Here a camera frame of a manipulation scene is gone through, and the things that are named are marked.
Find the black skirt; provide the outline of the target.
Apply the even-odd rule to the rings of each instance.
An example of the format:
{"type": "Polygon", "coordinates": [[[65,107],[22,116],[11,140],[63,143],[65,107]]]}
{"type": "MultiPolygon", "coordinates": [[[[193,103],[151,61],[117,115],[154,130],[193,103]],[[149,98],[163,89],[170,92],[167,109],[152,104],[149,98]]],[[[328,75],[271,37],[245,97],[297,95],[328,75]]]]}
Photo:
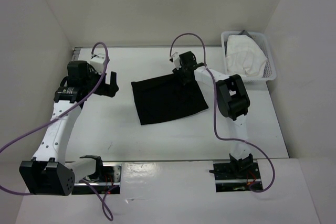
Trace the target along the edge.
{"type": "Polygon", "coordinates": [[[141,125],[182,119],[208,109],[198,83],[183,84],[175,74],[131,82],[141,125]]]}

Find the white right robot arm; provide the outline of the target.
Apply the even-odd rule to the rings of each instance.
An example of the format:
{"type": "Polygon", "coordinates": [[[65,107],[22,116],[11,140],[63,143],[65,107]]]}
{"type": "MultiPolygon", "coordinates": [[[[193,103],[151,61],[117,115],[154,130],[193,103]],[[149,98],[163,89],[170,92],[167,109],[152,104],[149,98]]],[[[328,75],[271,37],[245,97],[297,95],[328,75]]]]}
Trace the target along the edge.
{"type": "Polygon", "coordinates": [[[191,51],[174,53],[170,56],[170,62],[175,66],[173,73],[183,84],[198,81],[214,88],[214,112],[219,111],[228,119],[228,140],[233,142],[229,154],[230,173],[235,178],[244,177],[253,164],[253,156],[247,144],[246,127],[250,99],[241,77],[237,74],[229,76],[209,68],[203,62],[198,63],[191,51]]]}

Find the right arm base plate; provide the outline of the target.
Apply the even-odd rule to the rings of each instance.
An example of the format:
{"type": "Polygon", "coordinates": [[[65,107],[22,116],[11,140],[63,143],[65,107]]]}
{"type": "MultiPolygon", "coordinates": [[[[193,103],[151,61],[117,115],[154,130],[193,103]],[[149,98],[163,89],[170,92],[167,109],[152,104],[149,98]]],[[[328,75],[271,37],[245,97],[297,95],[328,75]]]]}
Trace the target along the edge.
{"type": "Polygon", "coordinates": [[[213,163],[209,170],[214,175],[215,188],[217,193],[249,191],[250,187],[255,190],[263,190],[263,183],[257,162],[251,167],[235,174],[230,163],[213,163]]]}

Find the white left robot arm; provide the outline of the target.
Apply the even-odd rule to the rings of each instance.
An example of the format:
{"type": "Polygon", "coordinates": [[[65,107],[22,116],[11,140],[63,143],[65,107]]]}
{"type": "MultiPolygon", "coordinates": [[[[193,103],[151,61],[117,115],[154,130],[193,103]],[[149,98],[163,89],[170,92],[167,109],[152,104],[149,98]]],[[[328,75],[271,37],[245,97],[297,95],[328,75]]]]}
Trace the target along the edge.
{"type": "Polygon", "coordinates": [[[66,164],[66,149],[75,122],[85,101],[92,95],[113,98],[118,91],[116,73],[106,83],[108,60],[71,61],[68,75],[55,92],[53,114],[44,138],[31,160],[20,164],[19,172],[31,194],[61,195],[72,193],[75,183],[88,177],[98,182],[104,177],[100,156],[85,155],[66,164]]]}

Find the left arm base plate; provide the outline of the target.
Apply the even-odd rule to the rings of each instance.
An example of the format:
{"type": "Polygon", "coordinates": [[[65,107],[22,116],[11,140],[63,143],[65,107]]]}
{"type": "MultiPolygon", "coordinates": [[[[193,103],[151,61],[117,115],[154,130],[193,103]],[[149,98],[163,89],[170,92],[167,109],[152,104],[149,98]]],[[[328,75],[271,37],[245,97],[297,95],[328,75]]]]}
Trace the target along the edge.
{"type": "MultiPolygon", "coordinates": [[[[82,180],[90,184],[100,195],[105,193],[116,195],[120,193],[122,175],[122,164],[104,162],[101,175],[88,175],[82,180]]],[[[92,189],[85,183],[75,183],[73,195],[93,195],[92,189]]]]}

